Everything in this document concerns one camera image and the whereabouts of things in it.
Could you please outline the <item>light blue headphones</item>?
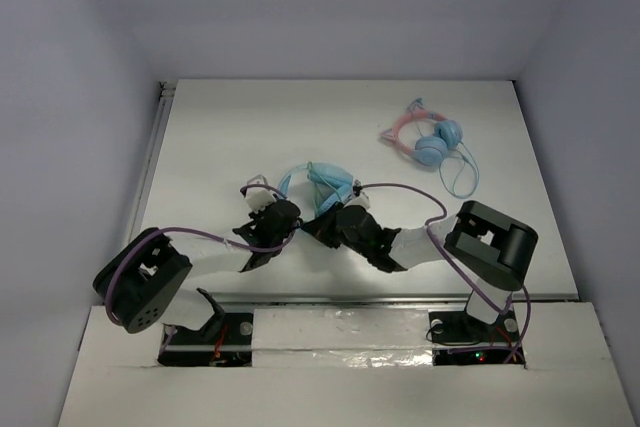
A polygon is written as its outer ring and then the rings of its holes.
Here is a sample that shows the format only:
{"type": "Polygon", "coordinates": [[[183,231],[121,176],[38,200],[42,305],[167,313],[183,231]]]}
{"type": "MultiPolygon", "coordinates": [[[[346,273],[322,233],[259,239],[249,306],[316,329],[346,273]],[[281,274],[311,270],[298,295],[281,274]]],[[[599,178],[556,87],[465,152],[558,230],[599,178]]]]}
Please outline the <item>light blue headphones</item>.
{"type": "Polygon", "coordinates": [[[304,173],[312,186],[314,218],[329,211],[335,204],[347,205],[355,177],[345,169],[330,163],[307,162],[290,169],[279,181],[277,189],[287,195],[292,178],[304,173]]]}

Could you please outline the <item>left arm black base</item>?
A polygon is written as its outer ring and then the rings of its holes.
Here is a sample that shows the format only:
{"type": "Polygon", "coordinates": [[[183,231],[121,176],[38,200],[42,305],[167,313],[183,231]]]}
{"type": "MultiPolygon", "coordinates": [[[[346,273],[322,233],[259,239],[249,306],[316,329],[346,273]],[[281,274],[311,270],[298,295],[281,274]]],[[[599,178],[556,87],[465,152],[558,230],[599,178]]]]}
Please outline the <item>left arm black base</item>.
{"type": "Polygon", "coordinates": [[[254,314],[226,312],[205,289],[197,292],[211,315],[198,330],[170,326],[157,362],[165,367],[251,367],[254,314]]]}

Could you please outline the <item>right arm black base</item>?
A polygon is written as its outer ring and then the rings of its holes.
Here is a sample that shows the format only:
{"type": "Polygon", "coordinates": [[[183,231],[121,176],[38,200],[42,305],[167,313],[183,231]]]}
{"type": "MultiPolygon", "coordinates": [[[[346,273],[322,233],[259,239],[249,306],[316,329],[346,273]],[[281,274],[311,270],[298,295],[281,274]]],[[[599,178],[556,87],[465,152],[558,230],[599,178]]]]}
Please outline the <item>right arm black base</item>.
{"type": "Polygon", "coordinates": [[[513,311],[485,324],[464,311],[429,313],[425,338],[435,366],[525,365],[520,330],[513,311]]]}

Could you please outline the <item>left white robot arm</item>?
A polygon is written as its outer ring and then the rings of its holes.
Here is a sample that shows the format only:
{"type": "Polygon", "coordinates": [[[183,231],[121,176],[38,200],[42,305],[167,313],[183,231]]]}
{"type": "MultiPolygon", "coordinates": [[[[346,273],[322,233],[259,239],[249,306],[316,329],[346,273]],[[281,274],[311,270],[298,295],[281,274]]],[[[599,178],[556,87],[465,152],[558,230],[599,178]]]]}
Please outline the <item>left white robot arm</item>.
{"type": "Polygon", "coordinates": [[[240,239],[186,227],[151,227],[142,231],[93,280],[109,320],[130,334],[158,322],[170,309],[195,264],[172,243],[173,234],[212,241],[220,247],[205,263],[222,271],[246,273],[279,255],[300,225],[301,212],[278,199],[249,214],[250,221],[233,230],[240,239]]]}

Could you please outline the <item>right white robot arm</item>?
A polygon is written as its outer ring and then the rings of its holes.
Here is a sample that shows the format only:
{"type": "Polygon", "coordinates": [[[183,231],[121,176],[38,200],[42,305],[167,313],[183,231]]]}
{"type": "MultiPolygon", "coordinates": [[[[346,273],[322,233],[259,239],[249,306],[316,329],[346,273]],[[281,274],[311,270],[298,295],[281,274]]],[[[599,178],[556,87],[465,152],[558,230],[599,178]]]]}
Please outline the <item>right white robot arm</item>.
{"type": "Polygon", "coordinates": [[[349,248],[385,273],[447,262],[471,288],[461,325],[475,340],[497,329],[512,294],[524,288],[539,241],[532,227],[477,201],[414,229],[386,228],[365,207],[338,204],[302,230],[327,247],[349,248]]]}

